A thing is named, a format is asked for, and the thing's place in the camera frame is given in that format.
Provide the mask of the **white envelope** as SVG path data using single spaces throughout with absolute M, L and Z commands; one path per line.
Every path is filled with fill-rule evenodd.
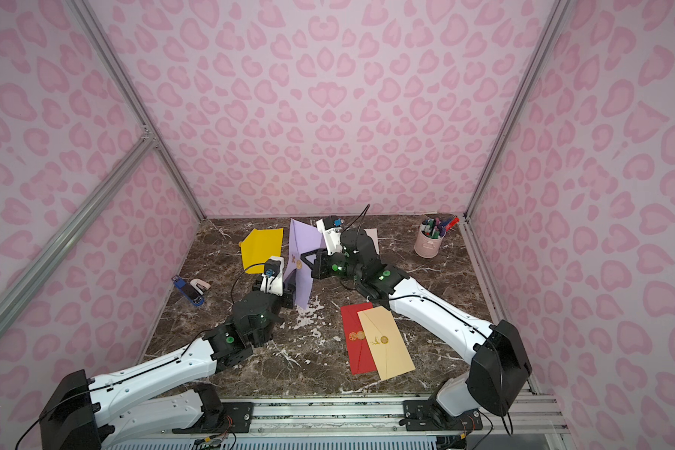
M 369 236 L 370 239 L 372 240 L 372 243 L 373 243 L 373 247 L 374 247 L 374 249 L 375 249 L 375 252 L 376 252 L 377 254 L 379 254 L 379 253 L 380 253 L 380 249 L 379 249 L 379 236 L 378 236 L 378 231 L 377 231 L 375 228 L 366 229 L 366 234 L 367 234 L 367 236 Z

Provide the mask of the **yellow envelope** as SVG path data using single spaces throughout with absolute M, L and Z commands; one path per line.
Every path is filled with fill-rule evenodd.
M 281 257 L 283 228 L 253 229 L 240 243 L 241 257 L 247 274 L 260 274 L 271 257 Z

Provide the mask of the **beige envelope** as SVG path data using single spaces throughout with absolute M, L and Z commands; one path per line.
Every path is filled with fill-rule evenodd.
M 416 369 L 395 319 L 388 309 L 374 307 L 359 311 L 358 318 L 382 380 Z

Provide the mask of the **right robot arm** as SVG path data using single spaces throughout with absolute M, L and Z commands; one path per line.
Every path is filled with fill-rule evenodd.
M 468 373 L 445 382 L 435 401 L 450 416 L 479 407 L 495 416 L 509 409 L 533 372 L 517 328 L 476 318 L 449 304 L 416 279 L 381 260 L 363 230 L 324 232 L 326 249 L 300 255 L 313 279 L 353 281 L 375 307 L 405 316 L 448 344 L 470 365 Z

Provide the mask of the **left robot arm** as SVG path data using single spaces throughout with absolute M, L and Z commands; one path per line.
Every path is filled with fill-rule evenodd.
M 265 280 L 232 306 L 222 324 L 187 345 L 137 366 L 90 378 L 66 375 L 39 415 L 45 449 L 103 449 L 162 429 L 219 433 L 228 420 L 216 390 L 163 393 L 231 369 L 273 338 L 279 313 L 294 306 L 296 282 Z

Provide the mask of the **red envelope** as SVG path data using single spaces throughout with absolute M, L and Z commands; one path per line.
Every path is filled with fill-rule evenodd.
M 340 308 L 348 360 L 352 375 L 377 371 L 358 313 L 372 309 L 371 303 Z

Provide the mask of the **pink pen cup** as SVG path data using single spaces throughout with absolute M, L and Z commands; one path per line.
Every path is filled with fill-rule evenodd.
M 438 255 L 443 241 L 444 238 L 439 235 L 436 238 L 427 236 L 423 232 L 423 226 L 419 225 L 414 242 L 414 252 L 421 258 L 432 259 Z

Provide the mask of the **blue stapler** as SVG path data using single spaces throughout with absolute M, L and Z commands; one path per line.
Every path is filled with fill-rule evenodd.
M 206 301 L 206 293 L 210 290 L 211 284 L 202 279 L 191 279 L 187 281 L 183 277 L 172 277 L 172 284 L 174 288 L 182 294 L 189 302 L 195 306 L 200 307 Z

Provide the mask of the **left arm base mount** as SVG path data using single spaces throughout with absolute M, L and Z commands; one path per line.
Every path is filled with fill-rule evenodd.
M 174 434 L 221 434 L 223 432 L 247 433 L 251 427 L 254 403 L 248 401 L 225 402 L 219 398 L 212 384 L 197 384 L 182 395 L 186 409 L 195 415 L 179 427 Z

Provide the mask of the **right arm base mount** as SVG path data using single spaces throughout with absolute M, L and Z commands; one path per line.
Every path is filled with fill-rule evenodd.
M 458 431 L 471 433 L 483 429 L 478 410 L 470 410 L 453 416 L 446 412 L 435 399 L 405 400 L 402 403 L 403 418 L 399 421 L 407 431 Z

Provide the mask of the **aluminium front rail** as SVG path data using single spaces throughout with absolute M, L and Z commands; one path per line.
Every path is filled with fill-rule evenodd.
M 293 399 L 223 399 L 225 402 L 254 403 L 252 422 L 247 433 L 174 434 L 172 428 L 185 425 L 195 415 L 186 409 L 183 394 L 150 400 L 120 412 L 102 427 L 104 449 L 143 444 L 150 438 L 183 440 L 188 447 L 201 446 L 204 438 L 216 441 L 236 437 L 249 438 L 326 438 L 387 437 L 406 441 L 414 436 L 434 437 L 440 442 L 480 439 L 485 435 L 544 435 L 550 443 L 568 432 L 566 420 L 551 396 L 521 393 L 510 413 L 498 417 L 478 410 L 483 429 L 471 433 L 458 431 L 408 431 L 401 427 L 404 401 L 427 399 L 413 397 L 294 397 Z

